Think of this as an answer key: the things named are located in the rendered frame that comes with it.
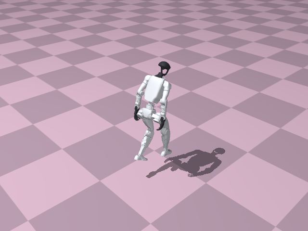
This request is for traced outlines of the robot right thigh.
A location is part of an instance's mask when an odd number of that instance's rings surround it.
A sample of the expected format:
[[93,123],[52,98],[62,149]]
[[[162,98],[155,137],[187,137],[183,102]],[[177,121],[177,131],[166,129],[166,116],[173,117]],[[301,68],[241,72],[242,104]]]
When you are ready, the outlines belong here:
[[[156,114],[152,114],[151,117],[152,117],[152,119],[153,119],[154,122],[161,124],[160,116],[161,116],[161,113],[157,112]],[[168,123],[167,118],[165,119],[164,126],[163,126],[163,128],[161,129],[161,134],[162,134],[162,135],[165,135],[166,129],[169,129],[169,123]]]

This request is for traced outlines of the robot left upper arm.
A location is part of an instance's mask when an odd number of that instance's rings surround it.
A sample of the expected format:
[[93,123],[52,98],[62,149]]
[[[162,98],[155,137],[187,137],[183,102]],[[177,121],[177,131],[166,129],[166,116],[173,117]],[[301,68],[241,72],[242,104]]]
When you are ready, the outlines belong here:
[[144,95],[144,91],[143,91],[143,90],[146,88],[150,76],[151,76],[151,75],[147,75],[147,76],[144,78],[144,81],[142,82],[141,86],[139,87],[137,93],[138,93],[140,96],[143,96],[143,95]]

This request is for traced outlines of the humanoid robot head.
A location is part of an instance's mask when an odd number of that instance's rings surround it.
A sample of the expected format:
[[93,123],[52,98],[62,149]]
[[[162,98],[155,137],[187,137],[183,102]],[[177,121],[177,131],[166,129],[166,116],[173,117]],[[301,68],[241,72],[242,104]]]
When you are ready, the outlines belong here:
[[[160,62],[158,65],[161,67],[161,72],[159,72],[157,75],[155,75],[155,77],[163,78],[163,76],[165,76],[168,73],[168,71],[170,69],[170,65],[167,62],[164,62],[164,61]],[[165,74],[163,74],[163,72],[162,72],[164,69],[167,69],[167,72]]]

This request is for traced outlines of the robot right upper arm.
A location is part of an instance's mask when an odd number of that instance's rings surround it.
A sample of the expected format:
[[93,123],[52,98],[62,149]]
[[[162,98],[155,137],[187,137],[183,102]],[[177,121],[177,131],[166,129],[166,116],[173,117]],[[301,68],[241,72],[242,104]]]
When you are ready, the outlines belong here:
[[172,86],[167,81],[164,81],[163,86],[164,86],[164,91],[163,91],[162,99],[160,99],[160,103],[165,105],[166,99],[169,95],[169,92],[170,92],[170,89],[171,89]]

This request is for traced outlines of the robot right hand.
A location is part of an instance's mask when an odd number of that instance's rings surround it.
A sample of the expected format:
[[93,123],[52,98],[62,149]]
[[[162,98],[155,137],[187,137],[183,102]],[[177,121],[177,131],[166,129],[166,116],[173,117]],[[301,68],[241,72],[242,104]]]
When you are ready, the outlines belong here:
[[159,129],[157,129],[157,130],[161,130],[161,129],[163,128],[163,126],[164,126],[164,122],[165,122],[165,120],[164,120],[164,118],[163,118],[163,117],[161,117],[160,121],[161,121],[161,124],[160,124]]

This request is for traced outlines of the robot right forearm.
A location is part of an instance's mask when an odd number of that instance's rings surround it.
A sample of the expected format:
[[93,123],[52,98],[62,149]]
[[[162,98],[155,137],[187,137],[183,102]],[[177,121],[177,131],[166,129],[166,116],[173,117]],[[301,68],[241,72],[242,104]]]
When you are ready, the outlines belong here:
[[165,105],[161,105],[161,117],[164,118],[164,120],[166,119],[166,110],[167,110],[167,99],[166,99],[166,103]]

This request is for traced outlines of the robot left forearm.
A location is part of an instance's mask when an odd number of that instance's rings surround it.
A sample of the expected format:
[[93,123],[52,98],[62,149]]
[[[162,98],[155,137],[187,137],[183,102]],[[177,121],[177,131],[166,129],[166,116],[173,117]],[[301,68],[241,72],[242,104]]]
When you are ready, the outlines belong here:
[[141,98],[142,98],[142,96],[140,96],[138,93],[136,93],[136,102],[135,102],[135,106],[137,106],[138,109],[140,108]]

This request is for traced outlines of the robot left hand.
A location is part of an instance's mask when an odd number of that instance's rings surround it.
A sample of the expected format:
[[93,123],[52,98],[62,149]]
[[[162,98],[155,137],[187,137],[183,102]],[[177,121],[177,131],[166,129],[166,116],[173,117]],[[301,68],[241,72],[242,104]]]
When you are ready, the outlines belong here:
[[137,116],[138,111],[139,111],[138,107],[135,106],[134,119],[135,119],[136,121],[138,121],[138,120],[140,119],[140,118]]

